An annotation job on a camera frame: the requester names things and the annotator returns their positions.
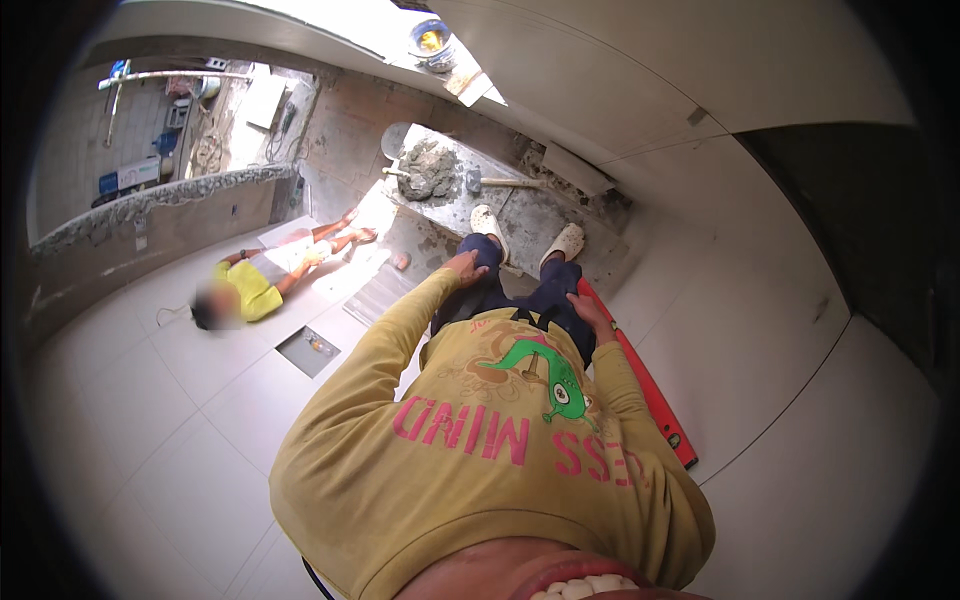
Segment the red spirit level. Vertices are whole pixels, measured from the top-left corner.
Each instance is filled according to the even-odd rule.
[[[610,311],[607,310],[603,301],[597,297],[596,292],[593,291],[593,288],[590,287],[586,279],[581,278],[580,281],[577,282],[577,293],[581,296],[590,296],[596,300],[597,306],[599,306],[603,314],[607,315],[607,318],[610,319],[610,323],[613,325],[613,331],[616,333],[616,337],[620,340],[620,345],[623,346],[623,351],[627,355],[627,362],[630,363],[630,366],[636,374],[636,380],[640,383],[640,390],[643,392],[643,397],[647,400],[647,408],[650,409],[650,415],[654,418],[654,422],[660,429],[661,434],[663,434],[667,443],[670,444],[670,447],[673,448],[673,451],[677,454],[677,458],[680,459],[681,464],[683,464],[685,468],[691,468],[696,465],[699,459],[697,459],[697,453],[693,451],[693,446],[690,445],[690,440],[686,438],[684,429],[680,427],[680,422],[677,420],[677,417],[674,416],[673,411],[670,410],[670,405],[666,403],[666,398],[663,397],[654,378],[650,376],[650,372],[647,371],[647,368],[643,365],[643,361],[641,361],[640,357],[636,354],[634,346],[630,343],[630,340],[627,339],[627,336],[624,335],[623,331],[616,326],[616,321],[613,319]]]

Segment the floor drain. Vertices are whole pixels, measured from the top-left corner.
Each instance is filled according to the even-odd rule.
[[[276,351],[305,372],[311,379],[329,365],[340,349],[330,344],[323,336],[311,329],[302,327],[286,340],[280,342]]]

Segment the cement mortar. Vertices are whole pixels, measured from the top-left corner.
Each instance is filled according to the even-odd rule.
[[[149,214],[156,206],[176,206],[209,198],[222,189],[245,183],[262,183],[293,177],[291,164],[268,164],[240,171],[214,173],[191,180],[174,181],[97,206],[54,229],[31,247],[34,258],[61,252],[84,238],[105,238],[110,229]]]
[[[460,194],[457,155],[449,148],[437,149],[438,142],[422,140],[400,157],[398,168],[410,179],[397,178],[397,187],[407,200],[430,197],[450,199]]]

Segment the bare foot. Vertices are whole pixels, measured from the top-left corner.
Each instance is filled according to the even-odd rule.
[[[350,210],[344,213],[343,217],[341,217],[340,223],[342,223],[343,225],[349,225],[354,219],[357,218],[358,214],[360,214],[359,208],[351,208]]]
[[[376,229],[374,228],[355,229],[352,235],[353,235],[354,242],[369,242],[373,239],[376,239]]]

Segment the rough cement wall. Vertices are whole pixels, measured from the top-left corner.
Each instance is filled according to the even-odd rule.
[[[32,248],[28,264],[19,270],[31,280],[21,310],[23,349],[35,348],[128,282],[268,225],[276,181],[291,175],[289,166],[275,165],[178,181],[105,205],[58,229]],[[138,219],[144,221],[140,231]],[[138,248],[137,238],[146,245]]]

